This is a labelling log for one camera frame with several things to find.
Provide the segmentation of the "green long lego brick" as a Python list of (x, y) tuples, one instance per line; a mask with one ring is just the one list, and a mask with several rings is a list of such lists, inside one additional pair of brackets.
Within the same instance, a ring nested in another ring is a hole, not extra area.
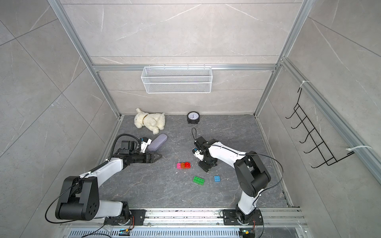
[(199, 184), (199, 185), (204, 185), (204, 183), (205, 183), (205, 179), (198, 177), (198, 176), (194, 176), (192, 181), (196, 184)]

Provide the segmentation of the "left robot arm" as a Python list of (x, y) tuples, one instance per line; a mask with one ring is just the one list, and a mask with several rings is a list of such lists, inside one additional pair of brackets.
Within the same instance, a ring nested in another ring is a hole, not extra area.
[(101, 165), (80, 176), (67, 177), (57, 198), (55, 217), (59, 220), (90, 221), (106, 218), (114, 223), (127, 223), (132, 218), (127, 202), (101, 200), (99, 187), (130, 164), (150, 164), (162, 155), (148, 151), (127, 152), (119, 149)]

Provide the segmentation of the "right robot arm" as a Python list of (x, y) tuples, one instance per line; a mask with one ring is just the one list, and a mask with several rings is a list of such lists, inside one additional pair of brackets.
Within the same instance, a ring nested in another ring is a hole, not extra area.
[(242, 194), (234, 217), (241, 224), (250, 223), (257, 210), (257, 200), (271, 181), (259, 155), (254, 151), (232, 149), (215, 139), (206, 141), (203, 137), (195, 139), (194, 145), (193, 155), (199, 159), (198, 165), (205, 172), (217, 166), (218, 161), (235, 169)]

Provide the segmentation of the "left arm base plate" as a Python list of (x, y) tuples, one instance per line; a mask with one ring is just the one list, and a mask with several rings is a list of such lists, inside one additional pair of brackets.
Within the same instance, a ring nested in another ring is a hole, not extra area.
[(104, 225), (111, 226), (142, 226), (145, 220), (146, 210), (133, 209), (128, 212), (122, 212), (118, 217), (106, 217)]

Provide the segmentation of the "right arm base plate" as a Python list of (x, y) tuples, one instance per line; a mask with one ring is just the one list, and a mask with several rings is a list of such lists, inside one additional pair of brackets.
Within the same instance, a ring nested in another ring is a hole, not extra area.
[(240, 210), (224, 209), (220, 212), (220, 216), (225, 226), (261, 226), (264, 224), (262, 212), (259, 209), (255, 209), (248, 215), (242, 213)]

